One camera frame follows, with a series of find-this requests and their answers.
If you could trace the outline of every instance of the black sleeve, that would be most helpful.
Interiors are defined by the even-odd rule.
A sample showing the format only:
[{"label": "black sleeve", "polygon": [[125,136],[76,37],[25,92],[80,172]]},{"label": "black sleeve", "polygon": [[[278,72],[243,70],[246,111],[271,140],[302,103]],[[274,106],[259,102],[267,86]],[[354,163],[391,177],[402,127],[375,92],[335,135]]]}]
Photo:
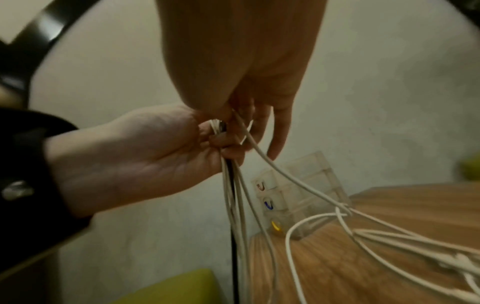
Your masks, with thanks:
[{"label": "black sleeve", "polygon": [[63,203],[45,161],[45,138],[75,130],[60,118],[0,108],[0,278],[88,226]]}]

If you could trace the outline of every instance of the wooden table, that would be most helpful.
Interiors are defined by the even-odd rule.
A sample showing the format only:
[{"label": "wooden table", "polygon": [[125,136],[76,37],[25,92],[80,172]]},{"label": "wooden table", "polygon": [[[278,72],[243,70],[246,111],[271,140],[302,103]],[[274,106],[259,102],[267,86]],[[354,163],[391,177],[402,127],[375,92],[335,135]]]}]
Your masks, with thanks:
[{"label": "wooden table", "polygon": [[[354,206],[397,226],[480,249],[480,183],[372,188],[351,197]],[[385,228],[363,218],[350,227]],[[273,236],[279,263],[278,303],[299,303],[285,251],[285,239]],[[368,243],[379,255],[404,270],[448,287],[470,290],[458,274],[417,256]],[[338,222],[291,241],[305,297],[319,303],[451,303],[433,291],[387,270],[355,245]],[[252,300],[267,303],[272,267],[267,245],[258,234],[250,240]]]}]

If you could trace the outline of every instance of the right hand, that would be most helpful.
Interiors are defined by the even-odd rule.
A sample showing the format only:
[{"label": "right hand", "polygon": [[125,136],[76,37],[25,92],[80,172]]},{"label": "right hand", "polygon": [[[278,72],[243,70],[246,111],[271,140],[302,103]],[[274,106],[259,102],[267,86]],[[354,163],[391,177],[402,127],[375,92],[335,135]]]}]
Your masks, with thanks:
[{"label": "right hand", "polygon": [[[290,129],[326,0],[157,0],[166,66],[183,102],[229,122],[232,108],[258,142],[273,109],[267,155]],[[231,129],[237,129],[231,123]],[[245,142],[246,150],[251,145]]]}]

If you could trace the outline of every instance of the cable bundle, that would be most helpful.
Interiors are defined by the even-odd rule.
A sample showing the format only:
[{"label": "cable bundle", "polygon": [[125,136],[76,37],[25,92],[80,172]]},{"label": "cable bundle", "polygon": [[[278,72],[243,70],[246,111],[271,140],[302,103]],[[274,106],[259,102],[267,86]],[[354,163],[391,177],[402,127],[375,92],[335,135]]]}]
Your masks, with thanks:
[{"label": "cable bundle", "polygon": [[[275,165],[275,163],[273,163],[273,161],[270,160],[263,153],[262,150],[260,150],[255,140],[250,135],[248,129],[243,124],[241,117],[236,112],[233,112],[233,115],[235,116],[236,120],[240,124],[243,130],[243,133],[246,136],[246,140],[251,142],[253,148],[257,151],[260,157],[265,160],[265,162],[267,162],[274,170],[276,170],[278,173],[280,173],[285,178],[290,180],[292,183],[296,184],[300,188],[310,192],[311,194],[319,198],[322,198],[323,200],[335,206],[335,212],[318,214],[318,215],[314,215],[309,218],[306,218],[302,221],[299,221],[294,226],[292,226],[286,234],[285,247],[287,252],[287,259],[290,264],[293,280],[298,293],[298,299],[300,300],[301,304],[307,304],[307,301],[305,299],[305,295],[302,290],[302,286],[300,284],[300,279],[295,269],[295,264],[292,258],[292,253],[290,249],[290,236],[292,235],[292,232],[302,224],[311,220],[321,218],[321,217],[336,217],[340,225],[344,229],[344,231],[360,248],[362,248],[366,253],[368,253],[372,258],[380,262],[382,265],[398,273],[404,278],[416,284],[419,284],[423,287],[436,291],[444,296],[458,299],[466,303],[480,304],[480,287],[478,287],[476,283],[476,278],[480,277],[480,267],[479,267],[480,250],[427,238],[420,234],[397,227],[388,222],[382,221],[373,216],[357,211],[351,206],[335,201],[328,195],[310,187],[309,185],[303,183],[301,180],[295,178],[294,176],[283,171],[281,168]],[[220,132],[219,122],[211,121],[211,124],[215,133],[216,134],[219,133]],[[255,220],[257,221],[257,224],[259,225],[264,237],[266,238],[268,249],[270,251],[272,265],[273,265],[273,279],[272,279],[272,291],[271,291],[268,302],[269,304],[273,304],[275,303],[276,294],[277,294],[276,288],[278,285],[278,266],[277,266],[277,260],[275,257],[274,248],[272,245],[272,240],[270,239],[265,228],[260,223],[260,219],[257,213],[255,212],[255,209],[253,208],[252,200],[248,194],[246,183],[242,177],[242,172],[240,171],[238,164],[235,161],[233,162],[234,187],[235,187],[236,197],[238,200],[238,206],[236,206],[235,204],[233,190],[229,183],[230,176],[229,176],[227,165],[224,159],[222,159],[222,172],[223,172],[223,189],[224,189],[224,196],[225,196],[228,218],[230,220],[230,224],[234,233],[235,240],[239,244],[238,255],[242,262],[242,275],[244,279],[244,286],[243,286],[244,289],[243,289],[242,298],[244,302],[247,299],[250,299],[249,292],[248,292],[249,290],[248,288],[250,286],[250,261],[249,261],[247,233],[246,233],[246,226],[245,226],[245,213],[243,209],[241,189],[243,189],[243,191],[245,192],[245,196],[247,198],[248,204],[250,205],[253,215],[255,216]],[[385,232],[381,230],[372,230],[372,229],[353,229],[352,230],[345,223],[344,217],[353,216],[353,215],[361,216],[363,218],[374,221],[378,224],[381,224],[385,227],[388,227],[400,233]],[[417,277],[409,272],[406,272],[403,269],[396,267],[395,265],[391,264],[390,262],[386,261],[379,255],[377,255],[373,250],[371,250],[367,245],[365,245],[362,239],[367,239],[383,245],[390,246],[392,248],[397,248],[403,251],[407,251],[407,252],[422,256],[424,258],[428,258],[433,261],[436,261],[439,265],[443,267],[454,269],[464,277],[465,281],[470,286],[472,291],[443,287],[435,283],[432,283],[430,281],[427,281],[425,279],[422,279],[420,277]],[[418,245],[412,245],[410,243],[401,242],[401,240],[407,240],[410,242],[413,241],[414,243],[418,243]],[[428,245],[429,247],[435,246],[442,249],[450,249],[455,251],[455,254],[452,255],[452,254],[437,252],[431,249],[427,249],[422,245]]]}]

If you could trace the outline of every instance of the wrist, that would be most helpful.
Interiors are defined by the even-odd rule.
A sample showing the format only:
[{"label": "wrist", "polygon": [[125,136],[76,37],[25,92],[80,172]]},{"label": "wrist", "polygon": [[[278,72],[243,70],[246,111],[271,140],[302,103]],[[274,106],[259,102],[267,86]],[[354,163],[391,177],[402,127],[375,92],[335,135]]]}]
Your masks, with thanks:
[{"label": "wrist", "polygon": [[115,202],[115,164],[108,161],[105,127],[76,130],[46,139],[44,153],[67,208],[75,217],[108,209]]}]

